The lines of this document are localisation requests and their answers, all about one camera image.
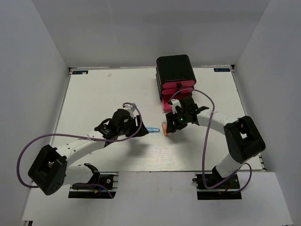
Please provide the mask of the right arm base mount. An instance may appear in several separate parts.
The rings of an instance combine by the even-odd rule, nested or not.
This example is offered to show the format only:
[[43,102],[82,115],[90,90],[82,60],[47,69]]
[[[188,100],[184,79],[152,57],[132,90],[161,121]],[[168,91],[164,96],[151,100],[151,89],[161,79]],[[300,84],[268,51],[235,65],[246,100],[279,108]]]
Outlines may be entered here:
[[202,174],[196,174],[192,179],[196,185],[198,200],[241,200],[240,183],[237,175],[214,189],[206,189],[203,183]]

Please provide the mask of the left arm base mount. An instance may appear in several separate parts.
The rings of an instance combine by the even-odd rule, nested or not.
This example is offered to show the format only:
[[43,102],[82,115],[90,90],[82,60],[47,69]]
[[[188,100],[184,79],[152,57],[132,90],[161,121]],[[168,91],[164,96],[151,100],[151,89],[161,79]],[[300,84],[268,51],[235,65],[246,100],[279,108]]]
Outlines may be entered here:
[[117,172],[97,173],[84,186],[71,185],[71,199],[113,199],[118,188]]

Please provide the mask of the pink bottom drawer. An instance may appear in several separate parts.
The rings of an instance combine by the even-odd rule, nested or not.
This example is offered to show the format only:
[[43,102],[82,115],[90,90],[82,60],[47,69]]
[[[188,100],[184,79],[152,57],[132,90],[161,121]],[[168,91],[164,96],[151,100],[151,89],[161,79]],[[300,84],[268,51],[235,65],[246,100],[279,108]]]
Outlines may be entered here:
[[[177,94],[173,97],[173,99],[183,99],[184,97],[191,96],[192,93],[183,93],[183,94]],[[169,99],[172,97],[172,95],[162,95],[161,100],[163,103],[163,111],[164,112],[171,112],[172,106],[168,104]]]

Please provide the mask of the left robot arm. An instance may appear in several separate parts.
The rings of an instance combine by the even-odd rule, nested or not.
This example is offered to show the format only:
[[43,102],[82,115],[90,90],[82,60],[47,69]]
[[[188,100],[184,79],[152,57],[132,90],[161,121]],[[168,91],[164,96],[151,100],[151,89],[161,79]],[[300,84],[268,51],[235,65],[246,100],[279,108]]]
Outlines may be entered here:
[[118,109],[111,118],[96,126],[86,137],[68,144],[42,147],[29,169],[28,175],[45,195],[52,195],[64,185],[75,189],[108,189],[106,179],[90,163],[74,166],[74,162],[96,150],[106,148],[120,136],[143,137],[149,132],[140,115],[125,107]]

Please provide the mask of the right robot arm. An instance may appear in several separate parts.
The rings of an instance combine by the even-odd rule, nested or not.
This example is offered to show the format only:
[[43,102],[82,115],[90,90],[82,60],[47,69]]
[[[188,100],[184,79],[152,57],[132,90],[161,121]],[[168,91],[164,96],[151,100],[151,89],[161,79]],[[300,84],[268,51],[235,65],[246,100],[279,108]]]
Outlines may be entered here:
[[191,97],[170,101],[172,110],[166,114],[166,132],[175,133],[187,127],[189,123],[206,126],[207,131],[213,129],[225,136],[229,153],[213,167],[208,187],[225,187],[230,176],[239,170],[245,162],[265,150],[265,142],[253,119],[249,116],[241,118],[229,117],[199,107]]

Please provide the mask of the orange correction tape case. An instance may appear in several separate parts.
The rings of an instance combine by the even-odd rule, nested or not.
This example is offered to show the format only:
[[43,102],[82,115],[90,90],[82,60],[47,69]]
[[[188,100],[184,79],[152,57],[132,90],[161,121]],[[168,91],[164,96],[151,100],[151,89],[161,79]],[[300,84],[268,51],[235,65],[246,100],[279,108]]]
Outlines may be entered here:
[[167,132],[167,123],[166,122],[162,122],[162,130],[163,130],[164,136],[167,137],[168,132]]

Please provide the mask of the blue correction tape case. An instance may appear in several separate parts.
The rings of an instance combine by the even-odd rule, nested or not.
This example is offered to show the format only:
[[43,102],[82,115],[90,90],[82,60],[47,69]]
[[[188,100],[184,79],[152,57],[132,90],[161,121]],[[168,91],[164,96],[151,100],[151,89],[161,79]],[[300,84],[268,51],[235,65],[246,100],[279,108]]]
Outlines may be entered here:
[[146,128],[149,133],[159,133],[160,129],[159,128],[153,128],[153,127],[147,127]]

